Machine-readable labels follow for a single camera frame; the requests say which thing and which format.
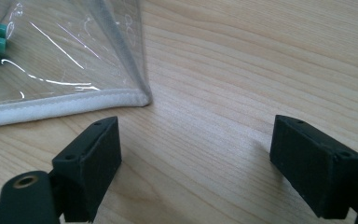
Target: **wood grain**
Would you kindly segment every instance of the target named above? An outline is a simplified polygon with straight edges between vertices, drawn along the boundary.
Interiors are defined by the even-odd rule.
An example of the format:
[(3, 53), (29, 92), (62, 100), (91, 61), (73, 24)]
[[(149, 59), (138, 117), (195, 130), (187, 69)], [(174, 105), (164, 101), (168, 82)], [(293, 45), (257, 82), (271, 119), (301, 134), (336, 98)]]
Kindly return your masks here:
[(142, 2), (154, 103), (0, 127), (0, 188), (94, 120), (123, 164), (95, 223), (353, 223), (317, 218), (269, 162), (273, 120), (358, 151), (358, 1)]

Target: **wooden table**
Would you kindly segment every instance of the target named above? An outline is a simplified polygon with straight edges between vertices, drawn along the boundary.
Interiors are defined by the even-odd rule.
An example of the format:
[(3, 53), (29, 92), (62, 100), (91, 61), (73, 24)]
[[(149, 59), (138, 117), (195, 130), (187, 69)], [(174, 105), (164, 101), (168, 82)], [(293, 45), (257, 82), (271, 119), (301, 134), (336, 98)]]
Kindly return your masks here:
[(358, 151), (358, 1), (142, 3), (154, 103), (0, 127), (0, 188), (49, 171), (97, 119), (123, 163), (95, 223), (353, 223), (317, 218), (269, 161), (276, 114)]

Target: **plastic bag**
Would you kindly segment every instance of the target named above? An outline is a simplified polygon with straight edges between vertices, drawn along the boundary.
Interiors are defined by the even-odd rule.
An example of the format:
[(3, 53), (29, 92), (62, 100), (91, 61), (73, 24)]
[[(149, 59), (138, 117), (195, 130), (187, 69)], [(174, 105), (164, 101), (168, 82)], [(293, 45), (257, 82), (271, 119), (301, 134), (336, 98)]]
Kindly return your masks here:
[(151, 102), (136, 0), (0, 1), (0, 125)]

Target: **black plastic part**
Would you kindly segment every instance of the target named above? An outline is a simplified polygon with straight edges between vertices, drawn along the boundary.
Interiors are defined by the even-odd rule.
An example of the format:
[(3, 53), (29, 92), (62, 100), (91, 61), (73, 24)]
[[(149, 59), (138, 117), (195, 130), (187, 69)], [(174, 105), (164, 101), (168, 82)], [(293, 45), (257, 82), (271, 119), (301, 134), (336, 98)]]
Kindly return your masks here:
[(93, 221), (121, 164), (117, 118), (91, 124), (53, 159), (54, 182), (66, 195), (57, 197), (67, 222)]
[(47, 173), (33, 171), (6, 182), (0, 196), (0, 224), (7, 223), (60, 223)]
[(317, 217), (346, 217), (358, 179), (356, 151), (302, 120), (278, 115), (269, 155)]

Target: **mounting hole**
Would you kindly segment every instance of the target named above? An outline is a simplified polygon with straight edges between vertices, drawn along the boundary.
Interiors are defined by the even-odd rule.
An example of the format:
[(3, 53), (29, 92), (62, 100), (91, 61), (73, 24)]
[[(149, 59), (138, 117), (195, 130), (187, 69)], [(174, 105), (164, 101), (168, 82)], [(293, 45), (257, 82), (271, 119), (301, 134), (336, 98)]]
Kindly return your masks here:
[(26, 176), (18, 179), (16, 182), (14, 182), (13, 188), (24, 189), (24, 188), (27, 188), (27, 187), (33, 185), (36, 182), (37, 182), (36, 175), (26, 175)]
[(340, 152), (339, 154), (341, 154), (343, 157), (349, 157), (351, 155), (349, 152)]
[(65, 156), (65, 159), (68, 160), (68, 161), (71, 161), (75, 158), (76, 156), (75, 155), (67, 155)]

